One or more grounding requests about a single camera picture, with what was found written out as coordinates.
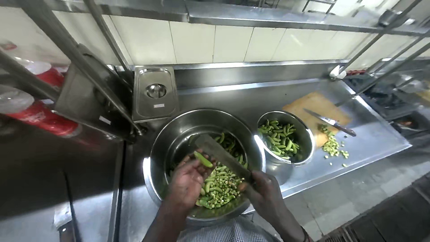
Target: white tile wall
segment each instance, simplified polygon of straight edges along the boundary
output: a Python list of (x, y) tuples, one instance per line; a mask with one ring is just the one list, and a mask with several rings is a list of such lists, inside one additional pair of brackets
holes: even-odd
[(169, 21), (111, 18), (135, 65), (176, 63)]
[[(415, 51), (419, 50), (421, 47), (423, 47), (424, 45), (426, 45), (429, 42), (430, 42), (430, 38), (424, 38), (423, 40), (421, 40), (420, 42), (418, 42), (416, 45), (414, 45), (411, 49), (407, 50), (400, 57), (408, 57), (408, 56), (410, 56)], [(420, 56), (421, 57), (430, 56), (430, 50), (427, 50), (426, 52), (422, 53)]]
[(215, 26), (170, 22), (178, 63), (210, 63), (213, 60)]
[(287, 29), (271, 60), (332, 59), (335, 31)]
[(216, 26), (213, 62), (243, 62), (253, 29)]
[(105, 63), (120, 62), (89, 13), (53, 11), (77, 43), (82, 43)]
[(245, 61), (270, 61), (286, 29), (254, 28)]
[[(72, 37), (106, 63), (118, 64), (90, 14), (55, 12)], [(348, 59), (375, 34), (284, 28), (252, 28), (103, 16), (130, 64), (211, 63), (276, 60)], [(0, 8), (0, 40), (10, 40), (29, 59), (68, 63), (55, 44), (17, 8)], [(367, 68), (390, 57), (414, 38), (386, 35), (349, 69)], [(427, 38), (403, 57), (425, 45)], [(430, 50), (421, 56), (430, 56)]]
[(0, 7), (0, 43), (18, 46), (21, 58), (68, 64), (69, 59), (22, 9)]

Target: metal pipe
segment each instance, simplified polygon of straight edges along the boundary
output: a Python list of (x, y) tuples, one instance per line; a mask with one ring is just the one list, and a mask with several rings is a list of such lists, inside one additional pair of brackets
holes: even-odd
[(305, 5), (304, 5), (304, 7), (303, 7), (302, 12), (304, 12), (304, 10), (306, 9), (306, 7), (307, 7), (307, 5), (309, 4), (309, 2), (310, 2), (310, 0), (307, 0), (306, 4), (305, 4)]
[(43, 0), (18, 0), (22, 10), (41, 28), (58, 48), (83, 72), (95, 87), (118, 109), (121, 115), (141, 134), (141, 128), (133, 122), (121, 100), (100, 78), (78, 50), (78, 44), (67, 32)]
[(371, 88), (372, 86), (374, 86), (375, 84), (377, 84), (380, 80), (386, 78), (387, 76), (389, 76), (393, 72), (397, 71), (400, 67), (404, 66), (409, 61), (417, 58), (420, 54), (426, 52), (428, 49), (430, 49), (430, 43), (424, 45), (423, 47), (421, 47), (421, 49), (417, 50), (415, 53), (413, 53), (412, 55), (410, 55), (408, 58), (404, 59), (402, 62), (400, 62), (399, 64), (397, 64), (393, 68), (391, 68), (389, 71), (385, 72), (383, 75), (381, 75), (380, 77), (376, 78), (371, 83), (369, 83), (369, 84), (365, 85), (364, 87), (362, 87), (359, 91), (357, 91), (357, 93), (355, 93), (354, 95), (351, 95), (348, 99), (346, 99), (346, 100), (344, 100), (342, 102), (337, 103), (336, 106), (337, 107), (342, 106), (345, 103), (347, 103), (350, 100), (352, 100), (353, 98), (355, 98), (356, 96), (362, 94), (363, 92), (365, 92), (366, 90), (368, 90), (369, 88)]
[(0, 66), (18, 80), (35, 89), (42, 96), (52, 101), (56, 101), (60, 96), (60, 93), (51, 85), (37, 78), (37, 76), (29, 72), (24, 66), (20, 65), (2, 50), (0, 50)]
[(393, 62), (394, 60), (396, 60), (399, 56), (403, 55), (406, 51), (408, 51), (409, 49), (411, 49), (414, 45), (416, 45), (418, 42), (420, 42), (421, 40), (424, 39), (424, 36), (420, 36), (418, 39), (414, 40), (414, 42), (410, 43), (408, 46), (406, 46), (403, 50), (401, 50), (400, 52), (398, 52), (395, 56), (393, 56), (391, 59), (389, 59), (388, 61), (384, 62), (380, 67), (378, 67), (376, 70), (372, 71), (373, 73), (376, 73), (380, 70), (382, 70), (383, 68), (385, 68), (387, 65), (389, 65), (391, 62)]
[(115, 56), (120, 61), (121, 66), (124, 68), (124, 71), (126, 72), (126, 76), (128, 78), (128, 87), (132, 87), (132, 83), (134, 82), (133, 72), (130, 70), (130, 67), (129, 67), (129, 64), (127, 63), (126, 58), (124, 57), (123, 53), (121, 52), (120, 47), (118, 46), (117, 42), (115, 41), (114, 36), (112, 35), (111, 31), (109, 30), (108, 25), (104, 21), (103, 16), (101, 15), (100, 7), (96, 5), (94, 0), (83, 0), (83, 1), (86, 4), (86, 6), (88, 7), (89, 12), (91, 13), (92, 17), (94, 18), (95, 22), (97, 23), (98, 27), (100, 28), (101, 33), (105, 37), (107, 43), (111, 47)]
[(357, 60), (358, 57), (360, 57), (368, 48), (370, 48), (370, 46), (372, 46), (376, 41), (378, 41), (384, 34), (388, 33), (391, 30), (391, 28), (394, 26), (394, 24), (399, 19), (402, 19), (406, 14), (408, 14), (421, 1), (422, 0), (413, 1), (411, 3), (411, 5), (409, 5), (402, 13), (397, 15), (397, 17), (394, 19), (394, 21), (392, 21), (387, 27), (382, 29), (382, 31), (377, 36), (375, 36), (375, 38), (373, 38), (369, 43), (367, 43), (366, 46), (364, 46), (364, 48), (362, 48), (357, 54), (355, 54), (355, 56), (350, 61), (348, 61), (348, 63), (344, 67), (342, 67), (340, 69), (339, 73), (342, 73), (346, 68), (348, 68), (348, 66), (350, 66), (355, 60)]

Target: wooden cutting board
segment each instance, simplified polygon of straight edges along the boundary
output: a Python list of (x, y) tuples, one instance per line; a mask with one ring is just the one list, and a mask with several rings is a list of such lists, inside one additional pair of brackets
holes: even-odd
[[(318, 130), (318, 125), (326, 124), (326, 122), (308, 114), (303, 108), (314, 111), (321, 116), (334, 119), (338, 121), (340, 125), (347, 125), (351, 122), (351, 119), (345, 113), (319, 92), (310, 93), (295, 100), (291, 104), (283, 106), (282, 110), (296, 115), (311, 129), (317, 148), (323, 146), (324, 143), (328, 141), (327, 135)], [(328, 129), (333, 133), (339, 132), (339, 130), (331, 125), (328, 126)]]

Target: steel pot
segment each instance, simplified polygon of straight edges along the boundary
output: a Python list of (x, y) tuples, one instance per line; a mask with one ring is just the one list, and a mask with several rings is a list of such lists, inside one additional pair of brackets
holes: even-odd
[[(158, 134), (150, 156), (144, 159), (143, 173), (148, 192), (158, 205), (166, 196), (170, 181), (169, 170), (178, 164), (195, 147), (189, 145), (189, 137), (194, 134), (220, 135), (230, 133), (241, 145), (250, 170), (266, 170), (266, 159), (261, 140), (236, 117), (219, 110), (199, 109), (172, 119)], [(193, 208), (187, 223), (207, 226), (224, 222), (242, 214), (250, 205), (244, 196), (221, 208)]]
[(315, 149), (315, 140), (311, 130), (306, 126), (306, 124), (292, 113), (284, 111), (272, 111), (265, 113), (257, 122), (257, 127), (263, 125), (266, 120), (277, 120), (280, 124), (294, 124), (297, 129), (292, 134), (294, 142), (300, 146), (300, 150), (297, 154), (290, 158), (290, 160), (285, 160), (279, 156), (273, 154), (265, 145), (263, 145), (266, 151), (267, 160), (274, 163), (288, 163), (294, 165), (303, 165), (310, 161), (313, 151)]

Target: stainless steel counter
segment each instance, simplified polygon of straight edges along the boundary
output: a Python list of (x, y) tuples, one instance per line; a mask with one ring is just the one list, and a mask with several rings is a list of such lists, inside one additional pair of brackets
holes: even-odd
[[(319, 91), (336, 103), (346, 98), (352, 90), (343, 82), (329, 82), (320, 78), (295, 81), (260, 82), (219, 87), (200, 87), (179, 90), (181, 111), (198, 108), (215, 108), (236, 115), (251, 128), (256, 128), (258, 118), (267, 111), (280, 110), (310, 92)], [(385, 120), (374, 112), (361, 98), (341, 107), (351, 118), (348, 127), (357, 137), (345, 141), (349, 159), (343, 157), (324, 158), (317, 150), (310, 163), (287, 169), (287, 166), (268, 165), (267, 172), (278, 179), (284, 198), (335, 178), (383, 157), (410, 147)], [(135, 145), (128, 146), (124, 167), (125, 180), (120, 218), (119, 241), (141, 241), (154, 219), (158, 207), (149, 197), (144, 184), (142, 160), (148, 155), (155, 132), (142, 137)]]

